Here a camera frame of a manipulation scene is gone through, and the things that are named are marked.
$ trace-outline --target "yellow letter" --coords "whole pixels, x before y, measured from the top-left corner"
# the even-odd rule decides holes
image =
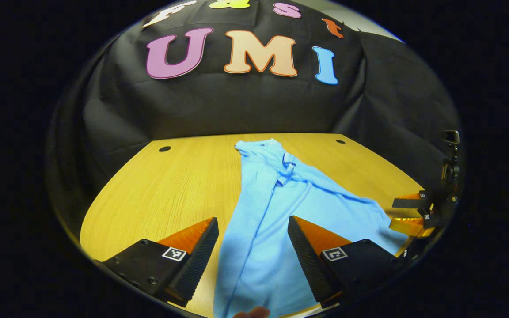
[[[270,67],[272,74],[281,76],[296,76],[293,68],[292,47],[296,43],[285,36],[274,36],[266,46],[250,31],[233,30],[225,33],[232,39],[231,62],[224,67],[228,73],[247,73],[251,66],[247,64],[247,54],[259,72],[266,69],[274,57],[274,64]]]
[[[248,8],[251,5],[249,4],[249,0],[217,0],[217,2],[213,2],[209,5],[210,8],[219,9],[219,8]]]

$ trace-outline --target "blue shirt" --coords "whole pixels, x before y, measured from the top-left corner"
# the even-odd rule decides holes
[[[239,141],[235,148],[242,156],[242,191],[221,245],[216,318],[256,306],[274,318],[317,303],[287,233],[289,216],[352,242],[370,239],[392,254],[407,240],[388,228],[378,203],[349,193],[275,139]]]

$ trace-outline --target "wood grain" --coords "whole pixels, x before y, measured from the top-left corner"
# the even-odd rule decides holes
[[[271,138],[349,192],[374,199],[390,217],[419,216],[414,209],[390,206],[394,197],[422,187],[343,135],[259,133],[166,139],[149,143],[105,185],[85,216],[81,247],[91,258],[105,261],[139,239],[157,242],[209,217],[218,218],[220,238],[194,298],[184,308],[212,317],[219,251],[241,192],[241,156],[234,145]],[[165,146],[171,149],[160,152]]]

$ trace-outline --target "letter m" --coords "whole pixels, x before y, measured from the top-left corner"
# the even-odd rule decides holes
[[[251,66],[247,64],[247,54],[259,72],[266,69],[270,60],[274,64],[270,72],[281,76],[296,76],[293,67],[292,47],[296,43],[286,36],[275,36],[264,46],[250,31],[233,30],[225,33],[232,39],[231,62],[224,67],[228,73],[247,73]]]

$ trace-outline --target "hand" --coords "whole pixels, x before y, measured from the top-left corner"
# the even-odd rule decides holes
[[[248,314],[244,311],[238,312],[233,318],[268,318],[270,316],[270,310],[263,306],[256,306]]]

